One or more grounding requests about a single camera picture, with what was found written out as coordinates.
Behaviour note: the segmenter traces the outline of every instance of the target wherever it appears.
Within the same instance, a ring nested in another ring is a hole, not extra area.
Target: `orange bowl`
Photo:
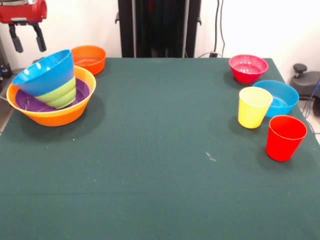
[[[73,106],[49,112],[35,112],[23,110],[16,104],[15,98],[19,88],[13,84],[10,84],[8,90],[6,91],[6,99],[12,107],[27,115],[29,118],[31,118],[38,124],[48,127],[58,127],[69,124],[82,115],[92,94],[96,89],[96,78],[93,76],[91,72],[79,66],[74,66],[74,71],[75,77],[77,79],[81,79],[83,82],[87,84],[87,86],[90,89],[90,94],[84,100]]]
[[[71,50],[74,65],[89,70],[93,75],[101,73],[106,64],[106,52],[98,46],[78,46]]]

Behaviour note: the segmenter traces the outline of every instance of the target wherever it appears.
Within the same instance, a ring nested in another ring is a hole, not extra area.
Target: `pink bowl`
[[[268,63],[260,57],[237,55],[229,60],[235,79],[242,84],[252,84],[268,70]]]

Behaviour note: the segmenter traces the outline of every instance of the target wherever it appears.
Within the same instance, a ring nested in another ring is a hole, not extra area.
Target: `cup rim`
[[[298,121],[300,124],[302,124],[304,126],[304,129],[305,129],[305,134],[302,136],[302,137],[298,137],[298,138],[290,138],[290,137],[285,137],[285,136],[282,136],[280,135],[279,133],[277,133],[272,127],[271,127],[271,122],[272,120],[276,119],[276,118],[289,118],[289,119],[293,119],[295,121]],[[307,126],[298,118],[294,117],[294,116],[289,116],[289,115],[278,115],[278,116],[274,116],[273,118],[270,119],[269,121],[269,129],[272,130],[272,132],[274,132],[274,134],[278,135],[279,137],[283,138],[283,139],[287,139],[287,140],[300,140],[300,139],[304,139],[307,134],[308,134],[308,128]]]
[[[247,90],[247,89],[252,89],[252,88],[254,88],[254,89],[259,89],[259,90],[262,90],[263,92],[267,93],[267,95],[269,95],[269,97],[271,98],[271,100],[268,101],[268,103],[266,103],[266,104],[252,104],[252,103],[247,102],[247,101],[242,97],[242,94],[244,93],[245,90]],[[265,89],[262,88],[262,87],[257,87],[257,86],[247,86],[247,87],[242,88],[242,89],[240,90],[240,92],[239,92],[239,98],[240,98],[242,101],[244,101],[246,104],[251,105],[251,106],[253,106],[253,107],[266,107],[266,106],[270,106],[271,103],[272,103],[273,100],[274,100],[274,97],[272,96],[272,94],[271,94],[270,92],[268,92],[267,90],[265,90]]]

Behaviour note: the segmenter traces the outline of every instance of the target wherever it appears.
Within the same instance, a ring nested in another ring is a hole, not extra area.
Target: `small white debris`
[[[215,160],[215,159],[210,155],[210,153],[208,153],[207,151],[205,152],[205,154],[208,156],[208,158],[209,158],[211,161],[214,161],[214,162],[217,161],[217,160]]]

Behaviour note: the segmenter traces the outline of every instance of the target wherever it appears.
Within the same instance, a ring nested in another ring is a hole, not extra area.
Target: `white wall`
[[[195,56],[214,49],[216,7],[216,0],[202,0]],[[225,57],[273,58],[286,81],[295,63],[320,71],[319,0],[224,0],[222,30]]]
[[[39,52],[31,26],[16,32],[24,48],[17,53],[7,25],[0,33],[12,68],[26,67],[34,59],[79,45],[98,45],[107,57],[121,56],[119,23],[115,24],[118,0],[46,0],[47,19],[40,27],[47,51]],[[202,0],[202,26],[198,25],[195,56],[214,48],[216,0]],[[285,80],[294,63],[320,71],[319,0],[224,0],[222,28],[225,57],[253,54],[273,58]],[[218,40],[218,51],[222,41]]]
[[[33,60],[80,45],[97,45],[107,57],[121,57],[117,0],[46,0],[47,19],[40,23],[47,51],[40,52],[31,26],[17,26],[23,52],[15,51],[9,27],[0,24],[0,34],[12,69],[27,67]]]

